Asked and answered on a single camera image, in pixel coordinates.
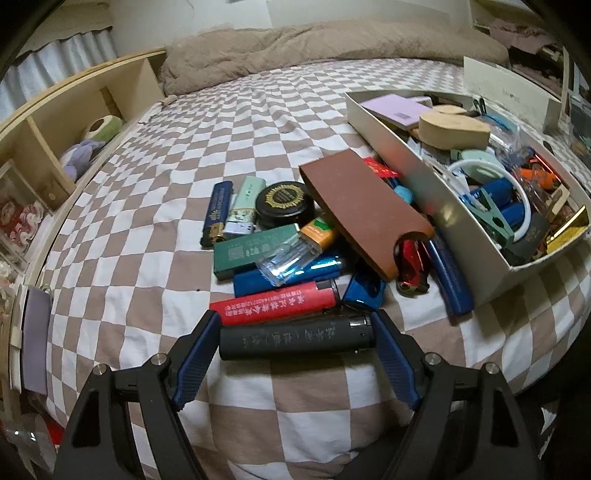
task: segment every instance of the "red object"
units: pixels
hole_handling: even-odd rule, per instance
[[[364,158],[363,161],[381,179],[397,179],[400,176],[400,173],[396,173],[386,165],[376,162],[372,157]]]
[[[47,425],[47,431],[49,432],[49,437],[53,445],[61,445],[61,438],[64,436],[63,427],[49,416],[44,416],[43,420],[45,421],[45,425]]]
[[[250,325],[321,312],[340,300],[334,280],[271,290],[209,305],[222,317],[223,325]]]
[[[415,296],[428,292],[427,267],[423,258],[419,242],[404,240],[400,245],[396,288],[402,295]]]

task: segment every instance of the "green clothespin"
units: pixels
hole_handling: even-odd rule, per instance
[[[492,201],[488,192],[482,189],[478,199],[487,208],[486,212],[474,208],[470,203],[466,203],[465,205],[483,226],[486,233],[503,248],[513,243],[513,229],[507,223],[507,220],[505,220],[505,217],[503,217],[495,202]]]

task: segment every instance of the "white curtain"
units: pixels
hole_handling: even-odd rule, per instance
[[[56,40],[28,53],[0,83],[0,121],[51,85],[116,58],[109,29]]]

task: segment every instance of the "blue grip pad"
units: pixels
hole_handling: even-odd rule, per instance
[[[178,370],[177,390],[173,403],[179,410],[195,400],[201,382],[219,345],[222,321],[218,313],[213,315],[191,348],[187,359]]]
[[[372,314],[371,320],[374,326],[376,350],[396,398],[405,402],[410,409],[415,410],[421,398],[415,387],[414,371],[394,341],[394,337],[384,325],[384,320],[376,313]]]

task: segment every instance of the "brown leather pouch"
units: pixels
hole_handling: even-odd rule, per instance
[[[431,224],[352,150],[302,165],[300,173],[327,220],[385,281],[398,276],[398,242],[435,235]]]

